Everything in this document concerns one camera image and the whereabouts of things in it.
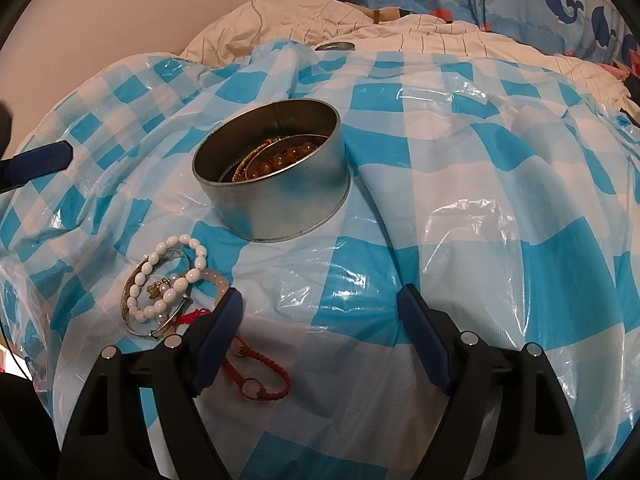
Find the blue white checkered plastic sheet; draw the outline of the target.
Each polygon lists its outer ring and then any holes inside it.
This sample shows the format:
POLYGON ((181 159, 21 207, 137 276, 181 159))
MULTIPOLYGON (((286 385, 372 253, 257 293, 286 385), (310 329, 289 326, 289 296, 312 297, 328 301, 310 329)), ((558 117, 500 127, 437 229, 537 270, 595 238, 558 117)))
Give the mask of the blue white checkered plastic sheet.
POLYGON ((538 67, 449 55, 316 52, 273 41, 219 70, 127 58, 43 119, 70 168, 1 200, 1 321, 64 431, 99 352, 145 347, 120 317, 132 268, 188 234, 245 299, 245 340, 291 393, 250 402, 219 377, 198 407, 238 479, 407 479, 444 397, 395 307, 403 284, 488 344, 546 350, 590 478, 639 419, 639 131, 538 67), (264 103, 340 113, 342 209, 309 234, 231 233, 192 159, 264 103))

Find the silver bangle with charm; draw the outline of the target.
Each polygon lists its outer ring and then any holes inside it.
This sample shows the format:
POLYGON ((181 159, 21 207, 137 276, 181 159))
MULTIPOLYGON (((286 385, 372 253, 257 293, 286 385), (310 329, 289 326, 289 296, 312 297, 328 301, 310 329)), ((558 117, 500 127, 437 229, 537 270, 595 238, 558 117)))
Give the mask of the silver bangle with charm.
POLYGON ((190 271, 189 256, 177 248, 149 255, 140 262, 128 276, 120 297, 120 316, 127 332, 142 338, 163 336, 192 304, 193 284, 186 279, 190 271), (161 278, 146 286, 159 266, 174 260, 179 260, 186 268, 173 278, 161 278))

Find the white striped quilt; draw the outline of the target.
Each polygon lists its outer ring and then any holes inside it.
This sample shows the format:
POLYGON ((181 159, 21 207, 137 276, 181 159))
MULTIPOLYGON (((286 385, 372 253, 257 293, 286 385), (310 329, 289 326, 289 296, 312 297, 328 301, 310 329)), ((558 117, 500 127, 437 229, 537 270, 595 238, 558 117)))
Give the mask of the white striped quilt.
POLYGON ((218 68, 275 39, 297 41, 310 48, 350 42, 358 51, 498 58, 545 68, 574 81, 599 103, 639 118, 638 100, 625 86, 630 75, 626 70, 564 54, 543 54, 464 21, 447 23, 431 14, 402 16, 397 8, 372 11, 337 0, 256 0, 207 26, 181 56, 218 68))

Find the silver tin lid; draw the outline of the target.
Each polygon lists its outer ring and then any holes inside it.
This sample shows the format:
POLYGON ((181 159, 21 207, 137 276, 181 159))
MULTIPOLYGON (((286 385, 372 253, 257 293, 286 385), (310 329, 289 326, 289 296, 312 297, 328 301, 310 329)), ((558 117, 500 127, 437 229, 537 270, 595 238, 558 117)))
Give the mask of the silver tin lid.
POLYGON ((356 47, 352 42, 349 42, 349 41, 332 41, 332 42, 327 42, 326 44, 319 44, 318 47, 314 48, 314 50, 319 52, 326 52, 326 51, 350 52, 350 51, 355 51, 356 47))

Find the round silver metal tin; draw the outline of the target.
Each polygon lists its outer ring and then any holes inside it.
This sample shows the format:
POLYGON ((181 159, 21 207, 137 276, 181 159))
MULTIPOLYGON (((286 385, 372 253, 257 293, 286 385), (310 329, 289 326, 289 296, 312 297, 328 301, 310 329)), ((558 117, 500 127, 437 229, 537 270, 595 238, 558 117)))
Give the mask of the round silver metal tin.
POLYGON ((340 114, 314 99, 258 106, 209 133, 192 171, 237 236, 278 242, 305 234, 348 194, 340 114))

